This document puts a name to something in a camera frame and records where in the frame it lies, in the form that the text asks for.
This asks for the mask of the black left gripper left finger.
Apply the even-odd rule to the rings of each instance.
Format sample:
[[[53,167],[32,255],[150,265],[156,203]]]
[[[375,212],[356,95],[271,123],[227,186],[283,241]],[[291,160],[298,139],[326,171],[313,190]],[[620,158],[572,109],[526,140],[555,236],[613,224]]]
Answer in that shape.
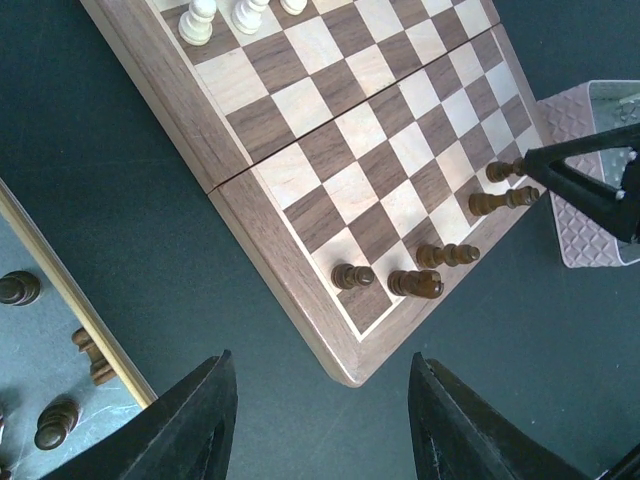
[[[232,353],[212,356],[47,479],[225,479],[238,407]]]

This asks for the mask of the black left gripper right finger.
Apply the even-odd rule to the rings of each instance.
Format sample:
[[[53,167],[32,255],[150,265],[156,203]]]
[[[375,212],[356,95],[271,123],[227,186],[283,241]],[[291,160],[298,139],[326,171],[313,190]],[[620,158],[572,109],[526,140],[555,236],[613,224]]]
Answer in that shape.
[[[408,412],[419,479],[585,479],[449,369],[416,353]]]

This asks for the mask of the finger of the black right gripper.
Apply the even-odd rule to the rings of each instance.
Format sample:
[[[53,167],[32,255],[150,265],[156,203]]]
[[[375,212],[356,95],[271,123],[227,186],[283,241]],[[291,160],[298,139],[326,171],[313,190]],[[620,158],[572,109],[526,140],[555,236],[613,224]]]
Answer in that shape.
[[[627,148],[639,152],[639,125],[633,124],[529,150],[522,170],[562,197],[622,242],[639,242],[639,159],[631,159],[621,185],[613,187],[566,163],[569,157]]]

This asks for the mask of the dark queen piece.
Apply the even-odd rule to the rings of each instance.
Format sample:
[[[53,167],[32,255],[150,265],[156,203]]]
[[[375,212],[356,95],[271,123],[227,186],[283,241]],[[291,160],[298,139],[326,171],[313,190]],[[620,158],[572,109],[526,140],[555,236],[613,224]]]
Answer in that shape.
[[[486,177],[491,183],[499,183],[510,176],[516,175],[522,177],[525,175],[523,170],[522,159],[517,159],[511,163],[495,161],[486,166]]]

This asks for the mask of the dark king piece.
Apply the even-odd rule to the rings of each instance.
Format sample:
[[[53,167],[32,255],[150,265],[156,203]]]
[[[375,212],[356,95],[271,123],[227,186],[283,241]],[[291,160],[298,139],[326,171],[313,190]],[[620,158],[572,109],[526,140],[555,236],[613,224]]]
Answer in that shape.
[[[469,210],[474,216],[486,216],[498,208],[515,209],[520,206],[530,206],[540,198],[537,188],[526,186],[519,189],[509,189],[500,195],[488,193],[474,193],[469,197]]]

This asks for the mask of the dark knight piece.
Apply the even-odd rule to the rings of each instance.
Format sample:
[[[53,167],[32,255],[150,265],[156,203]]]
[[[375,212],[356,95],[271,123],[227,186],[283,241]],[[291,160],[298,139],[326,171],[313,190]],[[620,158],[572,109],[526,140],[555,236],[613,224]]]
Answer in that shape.
[[[395,270],[389,275],[387,286],[396,296],[437,299],[444,292],[441,275],[435,270]]]

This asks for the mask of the dark bishop piece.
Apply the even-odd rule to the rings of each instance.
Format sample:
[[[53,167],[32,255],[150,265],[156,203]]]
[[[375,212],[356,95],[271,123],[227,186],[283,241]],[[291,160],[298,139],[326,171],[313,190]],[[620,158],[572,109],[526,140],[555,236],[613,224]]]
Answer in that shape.
[[[420,267],[436,268],[446,264],[450,267],[471,264],[480,258],[480,250],[472,245],[448,244],[442,248],[422,245],[416,251],[416,261]]]

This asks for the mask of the dark rook piece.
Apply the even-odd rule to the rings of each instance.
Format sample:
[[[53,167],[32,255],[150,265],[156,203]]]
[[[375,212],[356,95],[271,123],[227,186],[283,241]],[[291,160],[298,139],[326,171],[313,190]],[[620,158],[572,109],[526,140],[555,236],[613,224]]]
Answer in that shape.
[[[356,266],[349,263],[336,265],[331,272],[331,281],[339,289],[350,290],[356,287],[370,286],[375,273],[369,266]]]

